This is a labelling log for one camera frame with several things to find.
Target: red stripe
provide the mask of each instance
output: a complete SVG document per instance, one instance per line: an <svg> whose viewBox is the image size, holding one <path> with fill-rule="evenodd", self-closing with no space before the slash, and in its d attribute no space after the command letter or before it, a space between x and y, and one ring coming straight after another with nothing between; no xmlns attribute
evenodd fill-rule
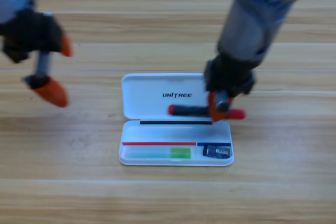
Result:
<svg viewBox="0 0 336 224"><path fill-rule="evenodd" d="M123 142L123 145L196 145L195 142Z"/></svg>

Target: white plastic case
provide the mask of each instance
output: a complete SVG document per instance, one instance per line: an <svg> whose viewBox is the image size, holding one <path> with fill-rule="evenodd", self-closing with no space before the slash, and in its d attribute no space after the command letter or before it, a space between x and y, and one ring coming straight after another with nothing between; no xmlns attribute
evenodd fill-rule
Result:
<svg viewBox="0 0 336 224"><path fill-rule="evenodd" d="M171 104L207 106L201 73L128 74L122 78L124 124L119 160L125 165L227 166L234 160L230 127L210 118L171 116ZM203 155L224 146L226 158Z"/></svg>

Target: robotic arm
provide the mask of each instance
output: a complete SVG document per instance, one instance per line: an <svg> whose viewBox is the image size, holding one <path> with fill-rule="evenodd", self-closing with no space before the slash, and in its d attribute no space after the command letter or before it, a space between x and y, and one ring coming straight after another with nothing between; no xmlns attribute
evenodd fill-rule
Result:
<svg viewBox="0 0 336 224"><path fill-rule="evenodd" d="M34 0L0 0L0 35L3 52L14 63L40 51L33 75L24 78L28 86L44 100L65 107L65 89L48 76L50 52L71 56L70 42L51 15L38 13Z"/></svg>
<svg viewBox="0 0 336 224"><path fill-rule="evenodd" d="M265 58L286 15L297 0L234 0L217 43L217 56L208 61L204 78L208 116L214 122L228 116L239 94L249 94L255 83L253 69ZM178 106L172 115L193 115L200 108Z"/></svg>

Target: blue stripe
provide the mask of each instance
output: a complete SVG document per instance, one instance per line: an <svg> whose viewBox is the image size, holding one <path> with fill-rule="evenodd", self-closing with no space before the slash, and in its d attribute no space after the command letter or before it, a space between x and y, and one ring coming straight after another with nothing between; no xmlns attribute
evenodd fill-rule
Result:
<svg viewBox="0 0 336 224"><path fill-rule="evenodd" d="M215 146L228 146L228 147L231 147L231 143L197 143L197 146L204 146L204 145L215 145Z"/></svg>

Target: table surface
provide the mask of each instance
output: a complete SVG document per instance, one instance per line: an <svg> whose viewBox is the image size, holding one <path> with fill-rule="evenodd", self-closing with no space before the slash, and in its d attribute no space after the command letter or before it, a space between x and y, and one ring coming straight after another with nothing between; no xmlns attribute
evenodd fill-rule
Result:
<svg viewBox="0 0 336 224"><path fill-rule="evenodd" d="M300 0L229 122L228 167L118 160L120 80L202 72L232 0L37 0L69 33L60 109L26 89L34 60L0 58L0 223L336 223L336 1Z"/></svg>

